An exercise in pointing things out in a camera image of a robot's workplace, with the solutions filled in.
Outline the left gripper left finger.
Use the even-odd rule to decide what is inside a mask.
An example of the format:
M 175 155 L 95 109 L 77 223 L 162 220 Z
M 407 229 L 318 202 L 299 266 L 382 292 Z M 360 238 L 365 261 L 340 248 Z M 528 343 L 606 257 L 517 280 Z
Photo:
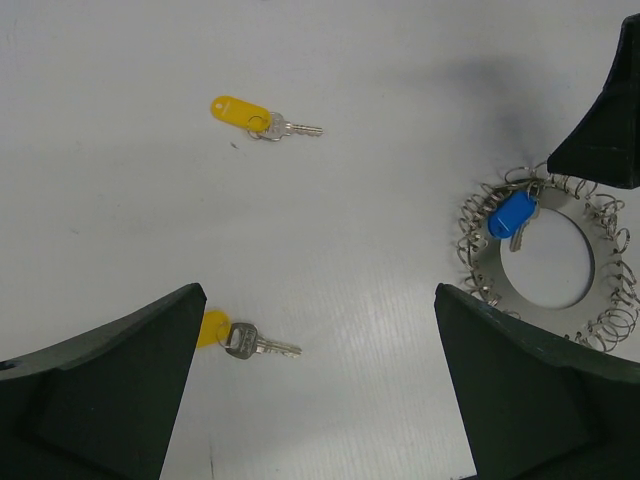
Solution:
M 201 285 L 188 284 L 2 361 L 2 478 L 159 478 L 205 304 Z

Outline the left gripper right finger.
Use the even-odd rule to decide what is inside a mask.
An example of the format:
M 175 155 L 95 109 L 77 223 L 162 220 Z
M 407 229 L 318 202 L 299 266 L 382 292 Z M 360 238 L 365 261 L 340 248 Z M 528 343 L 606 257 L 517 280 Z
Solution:
M 436 319 L 478 479 L 636 479 L 639 365 L 441 284 Z

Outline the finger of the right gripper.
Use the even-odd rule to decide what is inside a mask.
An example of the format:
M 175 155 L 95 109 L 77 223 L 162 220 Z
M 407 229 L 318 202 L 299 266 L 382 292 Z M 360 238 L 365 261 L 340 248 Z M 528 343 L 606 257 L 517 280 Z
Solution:
M 601 93 L 547 160 L 552 174 L 617 189 L 639 187 L 639 16 L 621 24 Z

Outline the metal disc with keyrings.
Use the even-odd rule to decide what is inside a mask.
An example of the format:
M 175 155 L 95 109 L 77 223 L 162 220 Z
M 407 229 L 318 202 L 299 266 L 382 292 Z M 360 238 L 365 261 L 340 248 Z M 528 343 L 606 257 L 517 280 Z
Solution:
M 518 190 L 539 210 L 522 246 L 493 238 L 487 220 Z M 482 183 L 460 207 L 455 250 L 460 287 L 516 319 L 609 353 L 639 324 L 639 280 L 625 255 L 631 232 L 625 203 L 596 182 L 552 174 L 546 163 L 516 167 Z

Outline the blue tag key on disc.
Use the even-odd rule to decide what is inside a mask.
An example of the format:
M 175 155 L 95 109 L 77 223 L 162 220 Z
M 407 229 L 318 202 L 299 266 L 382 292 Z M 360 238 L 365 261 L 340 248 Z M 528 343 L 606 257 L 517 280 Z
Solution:
M 509 250 L 517 252 L 522 246 L 524 229 L 538 210 L 538 197 L 530 190 L 515 191 L 489 215 L 488 233 L 493 238 L 509 240 Z

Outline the yellow tag key lower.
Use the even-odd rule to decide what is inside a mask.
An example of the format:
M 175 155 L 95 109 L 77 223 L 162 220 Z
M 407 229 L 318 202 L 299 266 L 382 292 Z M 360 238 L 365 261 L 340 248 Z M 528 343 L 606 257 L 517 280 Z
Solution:
M 221 346 L 227 354 L 239 360 L 248 360 L 258 354 L 281 354 L 288 358 L 302 355 L 299 346 L 267 339 L 249 322 L 233 322 L 221 310 L 206 311 L 203 315 L 196 348 Z

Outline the yellow tag key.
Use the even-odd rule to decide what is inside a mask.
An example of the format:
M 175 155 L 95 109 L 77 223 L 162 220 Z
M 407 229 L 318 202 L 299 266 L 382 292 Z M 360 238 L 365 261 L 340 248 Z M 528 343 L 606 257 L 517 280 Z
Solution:
M 219 96 L 210 106 L 213 117 L 223 123 L 245 130 L 256 140 L 277 142 L 299 134 L 320 137 L 321 127 L 292 123 L 280 113 L 231 96 Z
M 299 346 L 267 339 L 249 322 L 233 322 L 221 310 L 206 311 L 203 315 L 196 348 L 221 346 L 227 354 L 239 360 L 248 360 L 258 354 L 281 354 L 288 358 L 302 355 Z

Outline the yellow tag key upper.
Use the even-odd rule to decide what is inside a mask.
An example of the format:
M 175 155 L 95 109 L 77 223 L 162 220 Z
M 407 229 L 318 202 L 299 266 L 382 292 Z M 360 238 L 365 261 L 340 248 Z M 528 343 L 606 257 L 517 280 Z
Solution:
M 292 123 L 280 113 L 231 96 L 219 96 L 210 106 L 213 117 L 223 123 L 245 130 L 256 140 L 277 142 L 299 134 L 320 137 L 321 127 Z

